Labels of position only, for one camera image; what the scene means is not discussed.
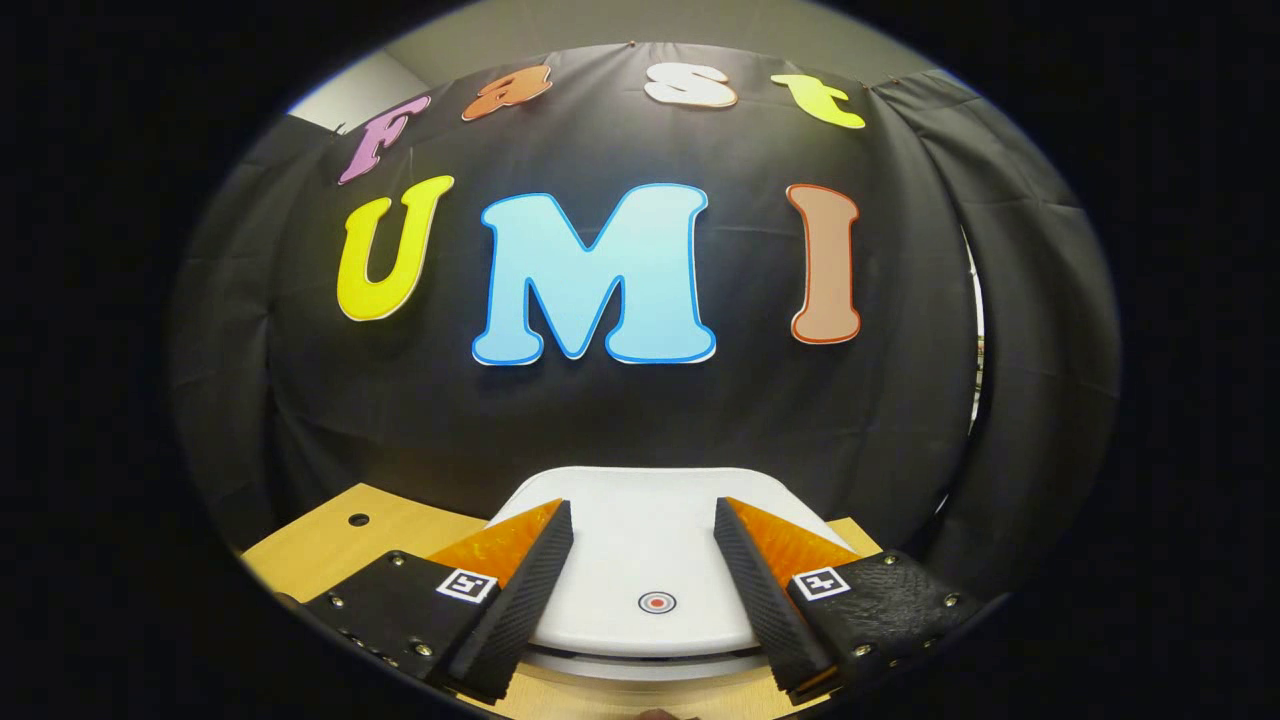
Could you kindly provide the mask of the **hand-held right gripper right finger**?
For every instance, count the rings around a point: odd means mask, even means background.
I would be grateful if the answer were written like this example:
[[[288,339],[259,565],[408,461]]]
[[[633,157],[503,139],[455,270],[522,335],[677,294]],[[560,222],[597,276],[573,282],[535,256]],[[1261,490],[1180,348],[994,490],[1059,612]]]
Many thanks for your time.
[[[774,683],[794,705],[869,691],[924,664],[984,612],[899,550],[858,553],[740,498],[713,536]]]

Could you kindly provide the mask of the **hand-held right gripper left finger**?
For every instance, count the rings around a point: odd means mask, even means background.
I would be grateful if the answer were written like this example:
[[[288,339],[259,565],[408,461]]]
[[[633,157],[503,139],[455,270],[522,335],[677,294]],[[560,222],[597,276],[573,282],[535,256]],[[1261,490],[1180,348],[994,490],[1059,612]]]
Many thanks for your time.
[[[300,612],[425,685],[493,705],[547,610],[573,546],[554,498],[426,557],[390,550]]]

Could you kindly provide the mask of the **white desktop garbage bin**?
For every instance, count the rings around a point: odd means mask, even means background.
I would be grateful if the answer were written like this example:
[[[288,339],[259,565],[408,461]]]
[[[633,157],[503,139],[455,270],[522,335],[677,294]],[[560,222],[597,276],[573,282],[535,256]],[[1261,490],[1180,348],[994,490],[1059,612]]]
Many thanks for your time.
[[[846,544],[780,480],[749,469],[571,466],[526,479],[495,521],[562,498],[573,544],[525,662],[581,684],[709,682],[764,667],[713,536],[722,497]]]

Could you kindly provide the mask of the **wooden desktop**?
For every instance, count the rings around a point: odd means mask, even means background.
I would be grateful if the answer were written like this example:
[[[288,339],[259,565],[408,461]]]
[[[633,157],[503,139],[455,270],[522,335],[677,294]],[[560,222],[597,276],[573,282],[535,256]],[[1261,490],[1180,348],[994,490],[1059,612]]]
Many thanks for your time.
[[[858,553],[881,547],[846,512],[822,520]],[[485,525],[443,509],[360,484],[276,530],[242,557],[273,591],[308,601],[375,557],[406,550],[426,557]],[[774,720],[792,705],[767,666],[709,682],[571,682],[539,673],[525,660],[508,694],[493,708],[515,720],[630,720],[649,708],[699,720]]]

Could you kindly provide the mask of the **black backdrop cloth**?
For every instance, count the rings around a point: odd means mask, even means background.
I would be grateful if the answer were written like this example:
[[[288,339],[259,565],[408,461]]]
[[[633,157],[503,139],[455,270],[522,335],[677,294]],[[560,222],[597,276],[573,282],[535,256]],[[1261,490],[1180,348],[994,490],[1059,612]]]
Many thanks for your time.
[[[1039,149],[942,70],[804,111],[780,58],[539,53],[332,135],[287,117],[172,305],[189,475],[248,548],[366,483],[493,516],[550,468],[746,468],[973,594],[1094,484],[1114,282]]]

